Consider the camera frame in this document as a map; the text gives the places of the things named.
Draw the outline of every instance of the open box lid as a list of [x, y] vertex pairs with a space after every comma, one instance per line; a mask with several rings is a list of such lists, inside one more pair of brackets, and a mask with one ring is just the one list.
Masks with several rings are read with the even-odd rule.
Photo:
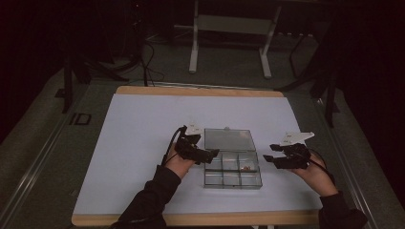
[[205, 129], [204, 148], [221, 151], [255, 152], [253, 139], [249, 130]]

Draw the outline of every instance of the person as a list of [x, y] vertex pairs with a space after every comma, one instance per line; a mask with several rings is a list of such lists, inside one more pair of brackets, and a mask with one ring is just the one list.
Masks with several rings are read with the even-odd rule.
[[[164, 206], [170, 201], [181, 184], [182, 178], [195, 163], [193, 160], [181, 158], [174, 147], [171, 148], [167, 158], [164, 165], [157, 166], [153, 179], [147, 181], [144, 189], [135, 195], [118, 221], [110, 226], [111, 229], [167, 228], [162, 216]], [[324, 162], [314, 154], [311, 154], [310, 159], [325, 168]], [[342, 192], [337, 190], [324, 170], [310, 163], [305, 170], [292, 169], [290, 171], [302, 178], [311, 189], [319, 194], [323, 205], [318, 214], [321, 229], [358, 229], [367, 223], [367, 218], [361, 211], [348, 207]]]

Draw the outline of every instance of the black jacket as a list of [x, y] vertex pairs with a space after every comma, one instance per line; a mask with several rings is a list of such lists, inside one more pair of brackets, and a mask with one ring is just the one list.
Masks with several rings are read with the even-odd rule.
[[[158, 165], [153, 179], [146, 182], [144, 189], [135, 195], [118, 222], [111, 228], [166, 228], [161, 213], [180, 183], [181, 179], [175, 173]], [[359, 229], [367, 222], [362, 212], [349, 209], [342, 193], [321, 198], [321, 201], [323, 204], [323, 208], [319, 211], [321, 229]]]

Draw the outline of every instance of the table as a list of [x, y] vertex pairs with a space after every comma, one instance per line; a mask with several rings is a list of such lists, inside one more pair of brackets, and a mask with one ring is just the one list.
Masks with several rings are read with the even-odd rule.
[[[72, 216], [72, 222], [77, 226], [97, 226], [97, 225], [109, 225], [117, 220], [120, 213], [129, 204], [132, 197], [137, 191], [143, 187], [146, 180], [152, 178], [155, 170], [155, 166], [161, 161], [161, 157], [167, 144], [170, 134], [175, 129], [169, 128], [168, 132], [164, 131], [163, 127], [170, 126], [172, 124], [169, 121], [161, 123], [161, 125], [151, 125], [150, 120], [145, 120], [142, 116], [142, 112], [147, 111], [150, 107], [155, 105], [148, 103], [150, 98], [157, 99], [155, 102], [159, 103], [160, 100], [162, 106], [162, 111], [166, 117], [171, 117], [176, 119], [176, 116], [171, 116], [169, 108], [178, 108], [178, 105], [182, 105], [184, 102], [199, 99], [199, 101], [205, 101], [208, 99], [210, 104], [206, 103], [198, 104], [199, 106], [193, 107], [198, 109], [203, 107], [203, 109], [210, 108], [213, 103], [221, 101], [226, 101], [227, 104], [222, 104], [224, 107], [228, 108], [229, 103], [238, 100], [237, 104], [245, 104], [244, 99], [248, 101], [248, 104], [255, 106], [262, 102], [272, 101], [274, 104], [281, 102], [286, 104], [286, 99], [283, 98], [283, 94], [278, 92], [269, 91], [245, 91], [245, 90], [217, 90], [217, 89], [187, 89], [187, 88], [143, 88], [143, 87], [120, 87], [117, 90], [116, 96], [110, 105], [109, 112], [106, 116], [103, 129], [101, 131], [96, 149], [89, 166], [86, 178], [84, 180], [80, 195], [77, 200], [77, 204]], [[134, 111], [133, 113], [128, 113], [132, 106], [130, 103], [119, 103], [121, 99], [136, 102], [143, 102], [144, 106], [142, 109]], [[173, 103], [165, 104], [166, 99], [174, 99]], [[271, 109], [265, 108], [264, 111], [268, 113], [254, 113], [251, 119], [246, 118], [244, 125], [235, 126], [235, 122], [232, 122], [232, 117], [229, 117], [227, 122], [232, 124], [230, 127], [236, 128], [246, 128], [246, 126], [251, 127], [252, 137], [256, 145], [258, 155], [267, 154], [268, 146], [267, 143], [272, 143], [276, 141], [275, 139], [281, 140], [284, 135], [284, 131], [280, 130], [282, 128], [287, 128], [288, 131], [299, 131], [298, 125], [295, 122], [284, 123], [284, 125], [279, 125], [277, 127], [277, 122], [282, 119], [281, 116], [295, 118], [293, 112], [287, 107], [282, 109], [281, 113], [278, 113], [278, 109], [282, 107], [271, 107]], [[277, 116], [276, 120], [265, 124], [264, 122], [257, 123], [257, 118], [266, 118], [269, 115], [272, 116], [272, 111], [274, 113], [280, 114]], [[162, 112], [160, 113], [148, 113], [149, 119], [157, 120]], [[217, 119], [221, 119], [222, 114], [220, 111], [204, 113], [215, 114]], [[133, 121], [137, 122], [141, 118], [141, 122], [137, 122], [137, 128], [134, 128], [131, 120], [122, 120], [123, 116], [131, 118], [134, 117]], [[206, 120], [211, 120], [211, 124], [215, 123], [212, 121], [212, 117], [209, 118], [199, 116], [196, 120], [195, 117], [191, 116], [191, 121], [201, 122], [201, 124], [207, 123]], [[153, 129], [150, 132], [154, 133], [154, 137], [150, 137], [147, 133], [148, 130], [142, 129], [148, 127]], [[274, 133], [271, 135], [257, 135], [260, 132], [260, 128], [268, 128], [271, 125], [274, 128]], [[135, 135], [137, 130], [142, 130], [142, 135]], [[162, 153], [152, 154], [147, 153], [148, 157], [142, 154], [142, 152], [134, 153], [134, 145], [137, 146], [137, 150], [141, 149], [147, 150], [147, 148], [162, 149]], [[137, 169], [142, 164], [147, 166]], [[266, 164], [262, 156], [259, 156], [259, 165], [262, 171], [262, 178], [264, 187], [261, 190], [205, 190], [199, 183], [195, 182], [196, 178], [200, 177], [202, 167], [193, 166], [190, 169], [189, 174], [182, 181], [178, 192], [173, 196], [171, 202], [166, 205], [166, 210], [163, 216], [168, 225], [282, 225], [282, 224], [315, 224], [317, 223], [317, 209], [321, 207], [317, 194], [315, 194], [311, 189], [296, 175], [290, 172], [277, 170], [272, 164]], [[235, 199], [246, 199], [245, 205], [239, 208], [235, 208], [234, 205], [240, 204]], [[218, 204], [215, 208], [221, 208], [219, 206], [225, 206], [225, 210], [220, 210], [221, 212], [212, 213], [211, 206], [204, 206], [204, 202], [211, 200], [211, 204]], [[266, 206], [259, 206], [260, 202], [267, 201], [269, 204]]]
[[190, 73], [197, 72], [197, 61], [199, 54], [199, 31], [227, 31], [242, 32], [250, 34], [262, 34], [266, 36], [266, 42], [259, 49], [260, 60], [262, 62], [263, 74], [265, 78], [271, 78], [271, 71], [267, 60], [267, 51], [270, 46], [277, 20], [280, 15], [281, 6], [276, 7], [273, 18], [253, 19], [229, 16], [217, 16], [199, 14], [199, 0], [194, 1], [194, 23], [193, 23], [193, 46], [190, 58]]

